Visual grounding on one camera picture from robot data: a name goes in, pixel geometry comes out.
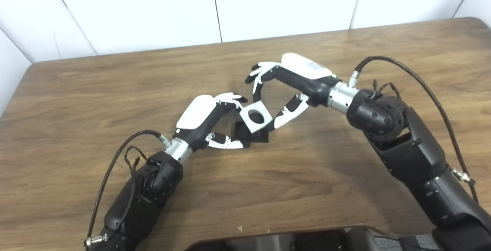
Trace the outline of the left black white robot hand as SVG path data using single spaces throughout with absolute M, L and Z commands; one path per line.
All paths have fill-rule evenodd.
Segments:
M 195 97 L 176 124 L 174 139 L 185 142 L 195 152 L 211 147 L 215 149 L 243 149 L 250 147 L 250 141 L 214 132 L 221 118 L 231 110 L 240 112 L 247 99 L 233 92 L 217 96 Z

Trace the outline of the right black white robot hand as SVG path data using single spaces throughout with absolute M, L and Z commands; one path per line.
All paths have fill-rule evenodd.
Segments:
M 309 107 L 327 107 L 331 90 L 341 81 L 323 65 L 288 52 L 282 55 L 281 62 L 263 61 L 251 68 L 251 73 L 244 82 L 253 83 L 254 102 L 261 100 L 263 84 L 273 79 L 299 90 L 300 93 L 294 95 L 276 117 L 265 125 L 268 132 L 282 127 Z

